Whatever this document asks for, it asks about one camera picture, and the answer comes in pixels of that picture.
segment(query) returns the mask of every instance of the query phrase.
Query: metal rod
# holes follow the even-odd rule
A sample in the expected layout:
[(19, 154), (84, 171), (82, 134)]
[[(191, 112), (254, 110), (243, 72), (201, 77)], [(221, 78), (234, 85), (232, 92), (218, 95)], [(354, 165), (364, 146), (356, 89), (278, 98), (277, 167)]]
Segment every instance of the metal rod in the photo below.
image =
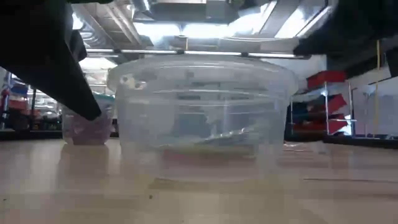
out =
[(35, 119), (35, 104), (36, 104), (36, 88), (33, 88), (32, 107), (30, 108), (30, 130), (33, 130), (33, 122)]
[(369, 96), (368, 94), (364, 94), (365, 95), (365, 118), (364, 118), (364, 134), (365, 136), (368, 136), (368, 101), (369, 101)]
[(329, 119), (329, 121), (351, 121), (351, 122), (355, 122), (357, 120), (355, 120), (355, 119)]
[[(351, 82), (348, 82), (348, 98), (349, 98), (349, 118), (354, 119), (354, 107), (353, 107), (353, 92), (351, 90)], [(355, 137), (355, 124), (351, 123), (351, 137)]]
[(293, 135), (293, 96), (290, 97), (290, 131)]
[(106, 87), (105, 84), (89, 84), (90, 87)]
[[(11, 92), (11, 72), (6, 72), (6, 76), (4, 77), (6, 79), (6, 85), (7, 89), (9, 88), (9, 92)], [(8, 110), (8, 100), (9, 100), (9, 93), (4, 96), (3, 99), (3, 106), (2, 106), (2, 111), (1, 111), (1, 118), (2, 121), (0, 122), (0, 129), (5, 129), (6, 128), (6, 119), (7, 119), (7, 114), (5, 113)]]
[(255, 58), (286, 58), (286, 59), (308, 59), (307, 56), (281, 53), (242, 53), (242, 52), (207, 52), (195, 50), (113, 50), (113, 49), (87, 49), (87, 53), (93, 54), (159, 54), (159, 55), (227, 55), (244, 56)]
[(87, 55), (87, 57), (91, 58), (98, 58), (98, 57), (107, 57), (107, 58), (118, 58), (118, 54), (96, 54), (96, 53), (90, 53)]
[(329, 96), (329, 91), (328, 91), (328, 83), (325, 82), (325, 109), (326, 109), (326, 133), (329, 135), (329, 106), (328, 106), (328, 96)]

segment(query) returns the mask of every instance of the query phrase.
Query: plastic container lid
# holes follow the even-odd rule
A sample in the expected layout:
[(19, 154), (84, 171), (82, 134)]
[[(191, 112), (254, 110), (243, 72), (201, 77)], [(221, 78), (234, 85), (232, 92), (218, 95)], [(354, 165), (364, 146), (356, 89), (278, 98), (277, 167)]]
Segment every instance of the plastic container lid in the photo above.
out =
[(227, 68), (229, 70), (244, 70), (245, 75), (255, 77), (260, 82), (275, 86), (286, 86), (287, 93), (293, 95), (298, 90), (298, 81), (294, 73), (286, 68), (269, 62), (262, 62), (253, 58), (242, 58), (224, 55), (167, 55), (149, 57), (124, 63), (112, 68), (108, 74), (108, 88), (116, 91), (123, 76), (142, 76), (148, 71), (159, 71), (163, 68), (194, 68), (214, 67)]

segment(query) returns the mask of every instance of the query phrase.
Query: red object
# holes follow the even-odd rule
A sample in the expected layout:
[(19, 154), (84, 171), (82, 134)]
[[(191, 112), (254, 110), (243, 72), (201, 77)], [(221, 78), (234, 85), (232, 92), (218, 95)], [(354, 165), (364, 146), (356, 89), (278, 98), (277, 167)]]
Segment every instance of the red object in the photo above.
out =
[(346, 74), (341, 71), (322, 71), (307, 78), (307, 88), (312, 89), (323, 85), (325, 82), (345, 82)]
[(9, 91), (7, 89), (3, 90), (0, 92), (0, 111), (2, 111), (2, 106), (4, 105), (4, 102), (6, 100), (6, 96), (9, 94)]
[[(334, 112), (336, 112), (345, 105), (347, 105), (347, 102), (344, 100), (343, 95), (342, 94), (336, 95), (335, 97), (333, 97), (331, 100), (328, 101), (328, 114), (333, 114)], [(309, 113), (316, 113), (322, 111), (326, 111), (325, 104), (315, 106), (309, 111)]]
[(9, 100), (8, 107), (16, 110), (26, 110), (27, 109), (27, 102), (26, 101), (19, 101), (19, 100)]
[[(343, 114), (339, 114), (334, 119), (345, 119)], [(347, 121), (331, 121), (329, 120), (329, 134), (333, 134), (347, 125)], [(326, 121), (314, 121), (307, 124), (295, 124), (295, 131), (326, 131)]]
[[(30, 116), (30, 112), (31, 112), (31, 110), (22, 110), (21, 114)], [(34, 113), (33, 115), (35, 116), (35, 118), (40, 116), (40, 111), (39, 110), (33, 110), (33, 113)]]

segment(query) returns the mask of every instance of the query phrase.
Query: pole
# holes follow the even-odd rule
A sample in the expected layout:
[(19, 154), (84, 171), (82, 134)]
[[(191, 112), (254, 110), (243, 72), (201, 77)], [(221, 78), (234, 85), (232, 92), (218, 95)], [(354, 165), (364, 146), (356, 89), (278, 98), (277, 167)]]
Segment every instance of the pole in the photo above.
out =
[(351, 124), (351, 137), (355, 137), (355, 122), (354, 121), (354, 107), (353, 107), (353, 91), (351, 89), (351, 83), (348, 82), (348, 97), (349, 97), (349, 118)]
[[(6, 73), (5, 79), (6, 79), (6, 88), (11, 90), (11, 72)], [(2, 106), (2, 111), (1, 111), (1, 122), (0, 122), (0, 129), (5, 129), (6, 128), (6, 119), (7, 119), (7, 111), (8, 111), (8, 101), (9, 101), (9, 93), (4, 96), (3, 99), (3, 106)]]
[(29, 130), (33, 129), (33, 123), (35, 119), (35, 102), (36, 102), (36, 88), (33, 88), (33, 95), (32, 95), (32, 107), (30, 108), (30, 126)]
[(294, 122), (293, 122), (293, 96), (290, 97), (290, 132), (293, 135), (293, 126), (294, 126)]
[(326, 133), (329, 135), (329, 106), (328, 106), (328, 96), (329, 96), (329, 91), (328, 91), (328, 83), (325, 82), (325, 109), (326, 109)]

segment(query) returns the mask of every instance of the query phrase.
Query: white wall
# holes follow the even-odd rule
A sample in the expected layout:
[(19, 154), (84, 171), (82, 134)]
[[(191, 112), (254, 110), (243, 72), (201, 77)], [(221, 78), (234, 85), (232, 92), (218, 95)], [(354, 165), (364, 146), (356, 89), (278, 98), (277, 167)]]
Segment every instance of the white wall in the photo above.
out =
[[(355, 118), (357, 134), (391, 134), (398, 136), (398, 77), (378, 83), (376, 107), (376, 84), (354, 90)], [(375, 129), (376, 113), (378, 126)]]
[(380, 81), (386, 78), (390, 78), (391, 74), (388, 69), (388, 66), (383, 66), (380, 70), (374, 69), (364, 73), (363, 75), (351, 78), (349, 81), (351, 82), (352, 88), (361, 88), (370, 83), (374, 83), (376, 81)]
[[(274, 63), (285, 67), (293, 71), (299, 80), (305, 80), (306, 78), (326, 70), (326, 56), (324, 55), (314, 55), (308, 60), (297, 60), (297, 59), (277, 59), (277, 58), (267, 58), (261, 59), (265, 62)], [(306, 88), (305, 82), (299, 83), (299, 87)]]

